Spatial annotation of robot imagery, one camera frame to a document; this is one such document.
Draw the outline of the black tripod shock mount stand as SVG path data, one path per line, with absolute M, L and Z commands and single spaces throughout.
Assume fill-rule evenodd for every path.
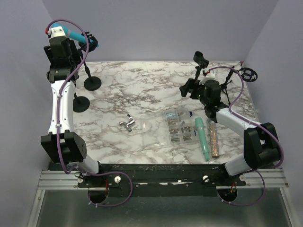
M 232 106 L 242 95 L 244 91 L 244 83 L 252 83 L 258 79 L 258 74 L 255 70 L 247 67 L 242 67 L 239 70 L 236 70 L 234 67 L 224 67 L 230 69 L 227 77 L 225 78 L 225 82 L 220 85 L 221 91 L 226 95 L 229 106 Z M 241 89 L 239 94 L 235 97 L 233 101 L 230 100 L 228 92 L 227 92 L 227 85 L 230 84 L 232 81 L 231 77 L 233 74 L 236 74 L 241 82 Z

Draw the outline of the mint green microphone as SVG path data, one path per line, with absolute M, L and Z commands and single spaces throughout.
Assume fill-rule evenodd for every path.
M 209 161 L 210 160 L 209 148 L 205 135 L 204 123 L 201 117 L 195 118 L 195 127 L 198 132 L 198 137 L 199 137 L 202 153 L 205 157 L 205 161 Z

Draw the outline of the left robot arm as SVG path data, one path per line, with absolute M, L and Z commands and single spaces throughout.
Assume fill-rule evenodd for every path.
M 89 174 L 89 182 L 101 186 L 105 175 L 99 171 L 98 161 L 87 154 L 85 140 L 74 129 L 73 105 L 76 80 L 81 62 L 73 40 L 58 36 L 50 38 L 44 51 L 50 61 L 47 78 L 51 85 L 53 104 L 48 134 L 41 136 L 41 145 L 54 163 L 79 169 Z

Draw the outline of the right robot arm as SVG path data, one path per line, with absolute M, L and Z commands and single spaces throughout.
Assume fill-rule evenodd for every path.
M 282 160 L 282 149 L 274 125 L 251 121 L 230 110 L 221 101 L 221 86 L 218 81 L 211 79 L 202 85 L 199 80 L 189 79 L 179 90 L 182 97 L 190 94 L 191 99 L 199 100 L 211 121 L 222 124 L 243 137 L 243 154 L 220 166 L 218 181 L 221 184 L 229 185 L 235 180 L 235 175 Z

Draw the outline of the black round base stand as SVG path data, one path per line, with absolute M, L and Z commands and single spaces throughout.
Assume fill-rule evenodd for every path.
M 200 76 L 201 70 L 207 68 L 209 65 L 209 60 L 206 60 L 200 51 L 196 51 L 193 57 L 193 61 L 198 64 L 198 66 L 195 67 L 195 80 L 197 80 Z

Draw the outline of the silver glitter microphone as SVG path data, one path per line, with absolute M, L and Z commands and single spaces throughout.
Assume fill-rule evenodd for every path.
M 209 135 L 210 135 L 211 156 L 213 158 L 218 158 L 220 154 L 219 154 L 216 124 L 214 122 L 209 122 Z

